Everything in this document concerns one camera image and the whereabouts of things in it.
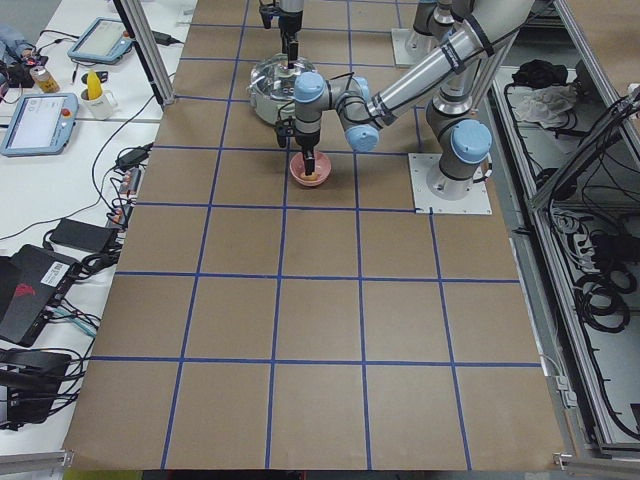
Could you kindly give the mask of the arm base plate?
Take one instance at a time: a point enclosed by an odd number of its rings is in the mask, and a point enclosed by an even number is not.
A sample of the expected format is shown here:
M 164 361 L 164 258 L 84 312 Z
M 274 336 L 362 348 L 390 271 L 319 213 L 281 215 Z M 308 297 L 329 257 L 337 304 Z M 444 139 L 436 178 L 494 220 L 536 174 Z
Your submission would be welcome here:
M 391 40 L 397 67 L 415 65 L 439 44 L 435 36 L 418 33 L 414 29 L 392 29 Z
M 457 181 L 440 171 L 440 157 L 440 154 L 408 155 L 414 211 L 417 214 L 491 215 L 484 165 L 477 166 L 471 179 Z

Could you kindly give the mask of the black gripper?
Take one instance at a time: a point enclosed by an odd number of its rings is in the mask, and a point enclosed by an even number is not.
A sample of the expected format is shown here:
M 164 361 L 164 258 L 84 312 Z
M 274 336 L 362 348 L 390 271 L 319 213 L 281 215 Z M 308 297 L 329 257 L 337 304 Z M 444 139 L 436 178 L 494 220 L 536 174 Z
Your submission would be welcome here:
M 314 149 L 320 142 L 320 131 L 314 131 L 311 133 L 297 131 L 295 134 L 295 140 L 302 150 L 302 175 L 311 176 L 315 172 Z
M 279 28 L 282 31 L 280 32 L 281 51 L 283 54 L 287 54 L 287 68 L 293 69 L 298 59 L 299 50 L 295 34 L 302 28 L 304 0 L 280 0 L 279 8 Z

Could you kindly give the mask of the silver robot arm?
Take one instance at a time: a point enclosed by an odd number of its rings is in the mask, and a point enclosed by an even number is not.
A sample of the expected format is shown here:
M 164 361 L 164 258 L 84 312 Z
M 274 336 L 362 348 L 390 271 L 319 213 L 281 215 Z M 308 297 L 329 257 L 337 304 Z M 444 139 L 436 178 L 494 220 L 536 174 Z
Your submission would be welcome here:
M 302 29 L 304 1 L 260 1 L 259 15 L 265 29 L 277 20 L 280 32 L 281 64 L 292 70 L 299 60 L 298 33 Z M 453 1 L 419 1 L 413 26 L 392 29 L 395 65 L 410 67 L 434 50 L 447 36 L 459 17 L 453 12 Z
M 532 6 L 530 1 L 475 1 L 463 10 L 454 8 L 454 26 L 439 45 L 375 94 L 352 74 L 332 79 L 301 74 L 294 84 L 292 133 L 301 150 L 302 178 L 318 177 L 316 147 L 324 112 L 336 112 L 352 150 L 364 153 L 376 147 L 383 128 L 427 99 L 427 122 L 442 150 L 428 187 L 444 199 L 465 197 L 492 145 L 489 129 L 469 116 L 479 77 L 528 21 Z

